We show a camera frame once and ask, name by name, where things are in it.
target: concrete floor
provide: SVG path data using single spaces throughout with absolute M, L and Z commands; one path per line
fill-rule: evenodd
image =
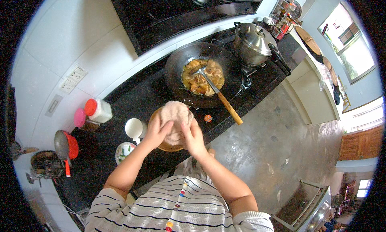
M 243 121 L 210 147 L 217 151 L 219 162 L 248 184 L 259 211 L 285 221 L 296 218 L 297 203 L 311 193 L 300 186 L 300 179 L 331 185 L 332 194 L 339 191 L 343 174 L 335 173 L 335 164 L 343 135 L 341 122 L 305 125 L 282 85 Z

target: pressure cooker handle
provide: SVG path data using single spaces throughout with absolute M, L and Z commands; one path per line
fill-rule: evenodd
M 276 48 L 275 45 L 272 43 L 268 44 L 269 49 L 271 50 L 272 53 L 272 60 L 275 62 L 277 66 L 283 71 L 283 73 L 286 76 L 291 75 L 291 68 L 287 65 L 286 61 L 284 60 L 283 56 L 280 54 L 279 50 Z

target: round wooden lid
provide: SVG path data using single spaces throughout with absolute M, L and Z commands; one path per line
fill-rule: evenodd
M 161 109 L 163 108 L 163 106 L 161 108 L 158 108 L 150 117 L 149 119 L 149 124 L 150 122 L 156 117 L 157 113 L 161 111 Z M 179 151 L 179 150 L 182 150 L 183 147 L 181 145 L 170 145 L 169 143 L 166 143 L 165 141 L 163 141 L 159 146 L 158 146 L 159 149 L 161 149 L 162 151 L 165 151 L 165 152 L 176 152 L 176 151 Z
M 307 44 L 307 46 L 314 53 L 316 53 L 316 55 L 321 54 L 319 46 L 316 44 L 315 40 L 311 37 L 311 35 L 308 34 L 308 32 L 306 32 L 306 30 L 304 30 L 303 28 L 301 28 L 299 26 L 296 26 L 295 30 L 298 33 L 298 35 L 300 36 L 300 38 Z
M 329 61 L 326 57 L 323 57 L 323 64 L 324 64 L 324 65 L 328 68 L 328 70 L 330 71 L 332 83 L 333 83 L 335 86 L 338 86 L 338 78 L 337 78 L 337 75 L 336 75 L 336 73 L 335 73 L 335 70 L 334 70 L 334 68 L 332 67 L 330 61 Z

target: pressure cooker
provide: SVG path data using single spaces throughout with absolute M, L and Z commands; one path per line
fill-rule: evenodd
M 267 30 L 253 23 L 234 22 L 234 25 L 236 27 L 234 47 L 244 63 L 259 65 L 270 57 L 285 75 L 291 74 L 292 70 L 277 49 L 275 39 Z

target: wooden door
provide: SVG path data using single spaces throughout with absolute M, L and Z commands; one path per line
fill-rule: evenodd
M 383 125 L 344 135 L 339 160 L 359 160 L 378 156 L 383 140 Z

